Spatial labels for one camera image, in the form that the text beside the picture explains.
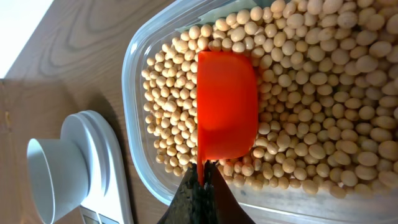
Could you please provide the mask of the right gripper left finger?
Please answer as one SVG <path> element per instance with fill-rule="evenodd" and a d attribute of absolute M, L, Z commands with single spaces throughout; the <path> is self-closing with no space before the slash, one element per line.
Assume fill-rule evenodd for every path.
<path fill-rule="evenodd" d="M 214 163 L 204 166 L 204 181 L 198 181 L 197 166 L 188 168 L 160 224 L 217 223 L 215 191 L 211 178 L 217 171 Z"/>

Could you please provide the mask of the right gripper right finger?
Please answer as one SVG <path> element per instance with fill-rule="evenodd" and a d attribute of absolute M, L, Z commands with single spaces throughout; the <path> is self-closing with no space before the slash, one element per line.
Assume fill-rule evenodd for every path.
<path fill-rule="evenodd" d="M 216 164 L 208 161 L 204 168 L 204 223 L 254 224 L 235 199 Z"/>

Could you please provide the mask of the red measuring scoop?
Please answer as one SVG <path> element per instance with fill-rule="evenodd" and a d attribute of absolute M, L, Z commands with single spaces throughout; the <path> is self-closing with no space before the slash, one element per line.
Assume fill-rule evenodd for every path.
<path fill-rule="evenodd" d="M 200 52 L 197 71 L 198 181 L 204 162 L 247 154 L 258 129 L 257 84 L 248 58 Z"/>

